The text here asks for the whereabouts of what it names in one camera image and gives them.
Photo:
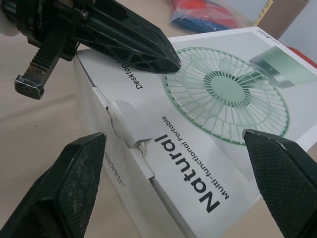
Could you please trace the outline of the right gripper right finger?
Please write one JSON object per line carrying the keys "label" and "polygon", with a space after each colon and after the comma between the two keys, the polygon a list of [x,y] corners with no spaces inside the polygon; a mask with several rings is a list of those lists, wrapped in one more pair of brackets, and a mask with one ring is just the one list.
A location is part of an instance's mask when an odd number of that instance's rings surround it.
{"label": "right gripper right finger", "polygon": [[245,129],[258,189],[286,238],[317,236],[317,164],[294,141]]}

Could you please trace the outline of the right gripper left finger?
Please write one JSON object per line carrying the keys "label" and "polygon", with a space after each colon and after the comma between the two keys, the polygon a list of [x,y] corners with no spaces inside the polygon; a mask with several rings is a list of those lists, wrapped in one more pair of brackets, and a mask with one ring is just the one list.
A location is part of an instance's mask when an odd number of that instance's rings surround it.
{"label": "right gripper left finger", "polygon": [[2,238],[82,238],[96,201],[106,134],[65,146],[2,227]]}

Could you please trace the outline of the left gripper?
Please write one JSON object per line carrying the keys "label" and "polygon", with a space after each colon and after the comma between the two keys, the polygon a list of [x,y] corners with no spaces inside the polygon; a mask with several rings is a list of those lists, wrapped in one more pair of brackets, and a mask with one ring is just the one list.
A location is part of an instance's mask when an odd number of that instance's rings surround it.
{"label": "left gripper", "polygon": [[88,18],[88,0],[3,0],[4,18],[39,50],[23,75],[14,82],[16,92],[39,100],[59,59],[72,61],[79,47],[73,31]]}

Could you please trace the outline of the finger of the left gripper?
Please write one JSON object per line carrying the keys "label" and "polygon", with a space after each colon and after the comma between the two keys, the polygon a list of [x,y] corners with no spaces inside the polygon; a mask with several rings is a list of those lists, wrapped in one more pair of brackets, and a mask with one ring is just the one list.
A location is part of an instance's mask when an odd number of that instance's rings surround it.
{"label": "finger of the left gripper", "polygon": [[115,0],[76,0],[72,38],[117,62],[151,73],[175,73],[181,60],[155,25]]}

